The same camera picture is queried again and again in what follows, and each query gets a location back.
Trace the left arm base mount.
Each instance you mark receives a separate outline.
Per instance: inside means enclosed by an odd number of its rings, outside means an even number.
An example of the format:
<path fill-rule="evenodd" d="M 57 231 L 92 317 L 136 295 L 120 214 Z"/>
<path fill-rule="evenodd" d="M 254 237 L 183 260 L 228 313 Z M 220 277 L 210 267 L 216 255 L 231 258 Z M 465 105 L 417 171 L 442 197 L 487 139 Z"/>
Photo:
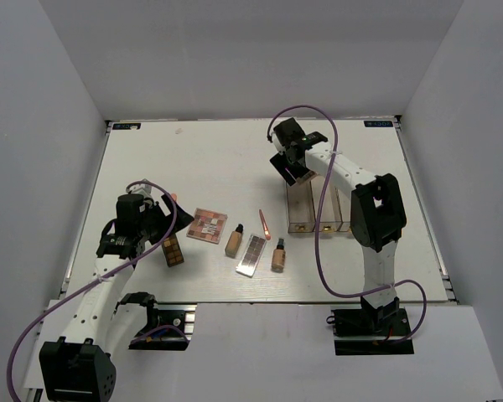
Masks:
<path fill-rule="evenodd" d="M 185 351 L 192 338 L 196 305 L 155 304 L 148 322 L 132 339 L 130 350 Z"/>

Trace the square pink eyeshadow palette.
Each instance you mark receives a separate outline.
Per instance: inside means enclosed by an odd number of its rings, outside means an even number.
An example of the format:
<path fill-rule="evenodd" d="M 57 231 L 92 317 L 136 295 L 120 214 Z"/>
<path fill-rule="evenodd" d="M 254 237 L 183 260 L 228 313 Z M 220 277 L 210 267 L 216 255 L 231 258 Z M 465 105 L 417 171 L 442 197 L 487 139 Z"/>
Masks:
<path fill-rule="evenodd" d="M 194 221 L 188 228 L 187 236 L 194 240 L 218 245 L 226 221 L 226 214 L 197 208 L 194 212 Z"/>

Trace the glitter colour eyeshadow palette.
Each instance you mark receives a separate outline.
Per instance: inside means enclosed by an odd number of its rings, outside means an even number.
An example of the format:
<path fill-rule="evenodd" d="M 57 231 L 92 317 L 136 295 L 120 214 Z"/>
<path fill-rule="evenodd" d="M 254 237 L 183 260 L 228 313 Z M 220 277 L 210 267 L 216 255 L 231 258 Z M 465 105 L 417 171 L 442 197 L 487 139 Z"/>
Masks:
<path fill-rule="evenodd" d="M 297 183 L 298 185 L 302 185 L 302 184 L 305 184 L 306 182 L 312 180 L 316 176 L 317 176 L 316 172 L 308 171 L 303 176 L 295 178 L 295 183 Z"/>

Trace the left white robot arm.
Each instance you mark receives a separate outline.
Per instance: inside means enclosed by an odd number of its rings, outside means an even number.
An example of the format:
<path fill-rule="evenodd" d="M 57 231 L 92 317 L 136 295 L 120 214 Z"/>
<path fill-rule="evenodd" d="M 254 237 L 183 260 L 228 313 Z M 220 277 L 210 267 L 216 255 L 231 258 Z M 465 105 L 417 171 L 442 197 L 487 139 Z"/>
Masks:
<path fill-rule="evenodd" d="M 160 246 L 194 218 L 167 195 L 160 203 L 144 190 L 118 197 L 116 217 L 101 232 L 94 286 L 57 340 L 43 343 L 39 364 L 50 401 L 108 401 L 116 386 L 117 352 L 162 333 L 188 343 L 183 329 L 160 322 L 154 295 L 125 293 L 147 245 Z"/>

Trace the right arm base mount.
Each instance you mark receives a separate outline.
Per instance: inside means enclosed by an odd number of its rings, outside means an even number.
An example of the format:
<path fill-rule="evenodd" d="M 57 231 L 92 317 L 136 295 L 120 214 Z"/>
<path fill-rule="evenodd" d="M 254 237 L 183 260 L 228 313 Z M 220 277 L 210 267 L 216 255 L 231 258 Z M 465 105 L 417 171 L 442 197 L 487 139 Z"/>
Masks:
<path fill-rule="evenodd" d="M 410 332 L 407 312 L 401 308 L 388 317 L 378 329 L 372 329 L 365 321 L 362 309 L 336 309 L 326 318 L 334 335 L 336 356 L 386 356 L 412 355 L 411 339 L 400 340 Z"/>

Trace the gold brown eyeshadow palette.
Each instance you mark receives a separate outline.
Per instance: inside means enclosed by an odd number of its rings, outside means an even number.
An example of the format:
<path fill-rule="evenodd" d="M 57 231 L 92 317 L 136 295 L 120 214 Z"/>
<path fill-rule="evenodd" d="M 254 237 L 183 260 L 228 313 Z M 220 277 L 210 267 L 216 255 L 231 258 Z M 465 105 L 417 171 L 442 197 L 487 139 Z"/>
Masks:
<path fill-rule="evenodd" d="M 162 249 L 167 267 L 184 263 L 184 256 L 176 234 L 172 234 L 164 240 Z"/>

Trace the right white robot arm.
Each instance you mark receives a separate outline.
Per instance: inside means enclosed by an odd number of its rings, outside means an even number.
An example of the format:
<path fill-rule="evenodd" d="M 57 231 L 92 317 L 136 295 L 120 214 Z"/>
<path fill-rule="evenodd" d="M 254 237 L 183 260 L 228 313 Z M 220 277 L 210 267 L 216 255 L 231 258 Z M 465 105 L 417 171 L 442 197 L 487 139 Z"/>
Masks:
<path fill-rule="evenodd" d="M 398 181 L 390 173 L 376 175 L 334 149 L 334 142 L 315 131 L 305 133 L 293 118 L 270 124 L 267 139 L 277 149 L 270 159 L 286 184 L 321 176 L 326 185 L 350 199 L 350 230 L 364 259 L 364 288 L 359 296 L 363 327 L 379 334 L 399 310 L 394 286 L 398 240 L 407 224 Z"/>

